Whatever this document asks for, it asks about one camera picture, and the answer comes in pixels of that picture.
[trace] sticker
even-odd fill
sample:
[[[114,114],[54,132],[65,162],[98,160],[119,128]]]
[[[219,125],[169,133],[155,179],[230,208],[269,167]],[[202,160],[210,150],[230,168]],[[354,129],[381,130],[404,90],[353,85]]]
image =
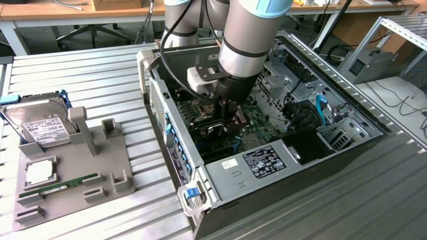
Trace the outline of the sticker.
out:
[[[219,54],[214,54],[214,55],[210,55],[210,56],[207,57],[207,59],[209,59],[209,60],[217,60],[217,59],[219,59],[219,57],[221,57]]]
[[[222,166],[225,167],[226,170],[238,165],[239,163],[235,158],[222,162]]]
[[[262,179],[287,167],[273,146],[267,146],[245,154],[243,158],[258,179]]]
[[[25,127],[39,144],[70,139],[67,129],[59,117],[26,122]]]

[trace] barcode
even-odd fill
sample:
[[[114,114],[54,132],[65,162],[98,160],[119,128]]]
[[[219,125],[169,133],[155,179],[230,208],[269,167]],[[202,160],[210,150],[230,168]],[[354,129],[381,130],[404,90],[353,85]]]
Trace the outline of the barcode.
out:
[[[55,140],[62,140],[62,139],[67,139],[69,137],[65,135],[65,136],[58,136],[55,137]]]

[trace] aluminum table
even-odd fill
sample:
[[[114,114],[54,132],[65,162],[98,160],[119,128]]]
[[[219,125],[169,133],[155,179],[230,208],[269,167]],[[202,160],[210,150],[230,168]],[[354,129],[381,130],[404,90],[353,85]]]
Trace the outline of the aluminum table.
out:
[[[133,45],[23,56],[6,66],[3,95],[65,88],[74,107],[87,108],[90,127],[110,118],[122,123],[137,186],[135,193],[123,198],[11,232],[21,141],[2,122],[0,236],[6,239],[193,238],[142,98],[137,53],[155,47]]]

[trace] hard drive label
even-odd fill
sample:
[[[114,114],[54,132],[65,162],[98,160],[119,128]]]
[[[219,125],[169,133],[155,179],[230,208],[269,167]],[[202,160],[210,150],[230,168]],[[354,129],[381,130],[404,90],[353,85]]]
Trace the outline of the hard drive label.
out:
[[[243,158],[258,179],[262,179],[287,167],[273,146],[267,146],[245,154]]]
[[[39,144],[70,139],[67,129],[59,117],[26,122],[23,125]]]

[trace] hard drive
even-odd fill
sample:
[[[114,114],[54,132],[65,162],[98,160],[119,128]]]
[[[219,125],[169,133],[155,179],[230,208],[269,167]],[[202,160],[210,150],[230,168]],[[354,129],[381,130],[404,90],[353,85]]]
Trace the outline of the hard drive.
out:
[[[49,148],[70,143],[70,134],[79,132],[69,120],[71,104],[67,92],[54,92],[0,99],[2,118],[14,127],[25,143],[38,142]]]

